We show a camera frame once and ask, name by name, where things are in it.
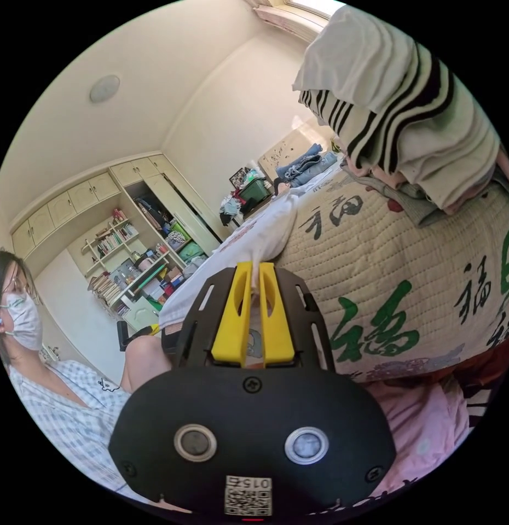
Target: bare leg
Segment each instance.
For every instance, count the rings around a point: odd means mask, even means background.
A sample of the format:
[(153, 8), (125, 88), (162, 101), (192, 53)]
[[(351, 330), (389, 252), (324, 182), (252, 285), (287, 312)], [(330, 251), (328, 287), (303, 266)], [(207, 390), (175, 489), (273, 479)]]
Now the bare leg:
[(172, 364), (163, 352), (161, 339), (144, 335), (131, 341), (125, 350), (120, 386), (132, 393), (153, 377), (171, 369)]

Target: eyeglasses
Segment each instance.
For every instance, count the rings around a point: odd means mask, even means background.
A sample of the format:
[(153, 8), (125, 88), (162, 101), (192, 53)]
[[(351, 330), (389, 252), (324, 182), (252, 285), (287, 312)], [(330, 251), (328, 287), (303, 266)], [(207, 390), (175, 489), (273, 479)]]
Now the eyeglasses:
[(26, 299), (26, 296), (29, 295), (36, 305), (39, 304), (39, 297), (37, 293), (30, 288), (28, 283), (24, 283), (17, 275), (14, 276), (13, 279), (8, 283), (6, 288), (2, 291), (2, 294), (4, 294), (6, 291), (16, 294), (22, 299)]

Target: ceiling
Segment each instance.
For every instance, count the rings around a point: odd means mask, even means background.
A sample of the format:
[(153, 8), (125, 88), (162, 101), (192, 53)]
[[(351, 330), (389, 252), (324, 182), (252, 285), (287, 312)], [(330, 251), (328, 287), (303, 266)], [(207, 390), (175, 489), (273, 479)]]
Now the ceiling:
[[(264, 29), (241, 0), (183, 0), (84, 51), (41, 95), (8, 150), (0, 170), (7, 223), (71, 176), (159, 150), (204, 79)], [(120, 89), (94, 105), (90, 88), (107, 74), (121, 78)]]

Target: face mask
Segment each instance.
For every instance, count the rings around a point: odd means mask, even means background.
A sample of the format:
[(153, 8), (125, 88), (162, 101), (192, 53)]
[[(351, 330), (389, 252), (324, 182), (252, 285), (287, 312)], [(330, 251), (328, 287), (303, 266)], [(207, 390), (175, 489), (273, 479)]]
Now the face mask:
[(7, 308), (14, 321), (14, 330), (5, 333), (25, 348), (39, 352), (43, 348), (43, 323), (33, 299), (8, 294), (7, 304), (1, 308)]

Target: ceiling light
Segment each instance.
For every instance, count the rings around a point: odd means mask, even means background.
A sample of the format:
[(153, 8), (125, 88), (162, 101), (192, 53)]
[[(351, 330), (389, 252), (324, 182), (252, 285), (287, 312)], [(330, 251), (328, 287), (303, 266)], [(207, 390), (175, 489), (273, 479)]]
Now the ceiling light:
[(98, 80), (90, 90), (90, 100), (95, 104), (112, 98), (119, 89), (120, 80), (116, 75), (107, 75)]

